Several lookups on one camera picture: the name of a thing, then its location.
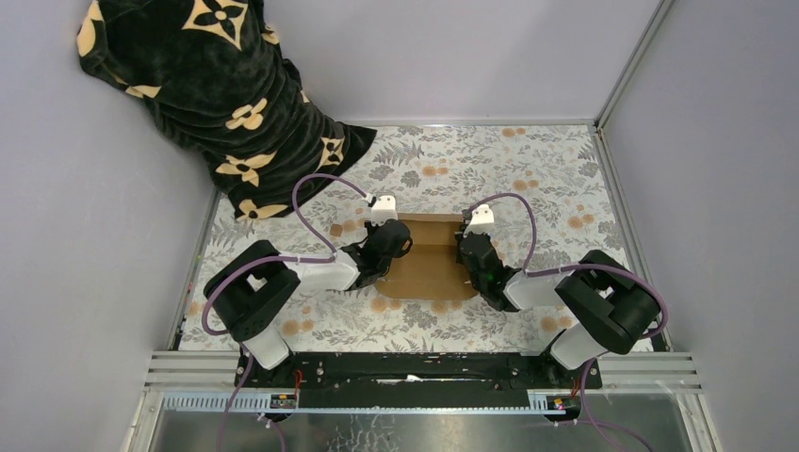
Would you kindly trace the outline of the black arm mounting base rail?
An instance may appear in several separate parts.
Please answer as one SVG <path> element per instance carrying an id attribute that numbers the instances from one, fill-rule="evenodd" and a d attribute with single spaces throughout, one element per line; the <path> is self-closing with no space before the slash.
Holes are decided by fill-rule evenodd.
<path id="1" fill-rule="evenodd" d="M 484 400 L 522 391 L 575 396 L 603 383 L 597 364 L 567 370 L 545 356 L 522 353 L 296 352 L 272 369 L 238 359 L 235 382 L 253 389 L 287 389 L 324 400 Z"/>

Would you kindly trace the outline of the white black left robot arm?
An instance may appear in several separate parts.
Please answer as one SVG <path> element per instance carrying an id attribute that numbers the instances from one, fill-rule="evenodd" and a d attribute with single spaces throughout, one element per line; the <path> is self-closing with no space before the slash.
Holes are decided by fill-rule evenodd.
<path id="1" fill-rule="evenodd" d="M 334 250 L 330 256 L 292 255 L 258 240 L 218 272 L 204 287 L 203 325 L 209 333 L 213 311 L 228 334 L 256 364 L 268 386 L 289 381 L 290 348 L 273 321 L 297 292 L 360 290 L 387 275 L 394 260 L 413 246 L 410 229 L 391 195 L 369 198 L 365 239 Z"/>

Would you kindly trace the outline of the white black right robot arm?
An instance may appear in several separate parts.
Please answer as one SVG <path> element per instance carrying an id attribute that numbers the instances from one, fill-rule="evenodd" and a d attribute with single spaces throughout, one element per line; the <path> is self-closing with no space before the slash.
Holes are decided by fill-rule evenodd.
<path id="1" fill-rule="evenodd" d="M 575 325 L 560 332 L 544 352 L 540 373 L 549 386 L 562 388 L 589 360 L 608 352 L 627 354 L 638 341 L 661 332 L 655 322 L 668 318 L 662 297 L 605 252 L 591 250 L 575 264 L 545 270 L 508 266 L 492 243 L 494 224 L 488 205 L 466 210 L 454 235 L 456 261 L 497 311 L 562 304 L 575 317 Z"/>

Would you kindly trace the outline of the brown cardboard box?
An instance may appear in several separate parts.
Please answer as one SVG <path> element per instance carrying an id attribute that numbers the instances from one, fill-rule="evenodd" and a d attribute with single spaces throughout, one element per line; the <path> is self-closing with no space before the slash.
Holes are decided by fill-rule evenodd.
<path id="1" fill-rule="evenodd" d="M 381 295 L 431 301 L 464 301 L 478 295 L 465 267 L 456 262 L 460 216 L 400 213 L 399 220 L 409 228 L 413 245 L 375 282 Z"/>

